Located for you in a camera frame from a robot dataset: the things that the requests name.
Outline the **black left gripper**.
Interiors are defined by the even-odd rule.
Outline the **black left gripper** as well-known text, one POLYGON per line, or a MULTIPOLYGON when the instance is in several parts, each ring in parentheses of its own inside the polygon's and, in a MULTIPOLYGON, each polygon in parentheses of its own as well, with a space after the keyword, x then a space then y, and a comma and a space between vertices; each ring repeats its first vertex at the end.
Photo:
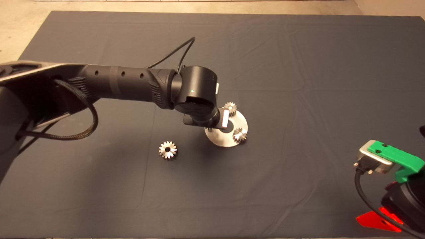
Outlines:
POLYGON ((211 117, 204 121, 195 121, 190 115, 184 115, 183 123, 210 129, 227 129, 229 125, 229 109, 217 109, 211 117))

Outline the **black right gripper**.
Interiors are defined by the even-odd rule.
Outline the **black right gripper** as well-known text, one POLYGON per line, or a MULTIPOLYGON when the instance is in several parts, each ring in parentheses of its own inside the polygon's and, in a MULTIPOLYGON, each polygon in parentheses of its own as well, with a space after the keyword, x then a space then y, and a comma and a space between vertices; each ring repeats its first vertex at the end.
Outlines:
MULTIPOLYGON (((393 181, 386 185, 384 189, 387 191, 381 199, 379 211, 399 224, 404 225, 403 220, 410 219, 410 200, 409 191, 404 184, 393 181)), ((400 233, 402 230, 385 219, 381 218, 374 211, 367 212, 356 217, 356 221, 362 227, 368 227, 378 230, 386 230, 400 233)))

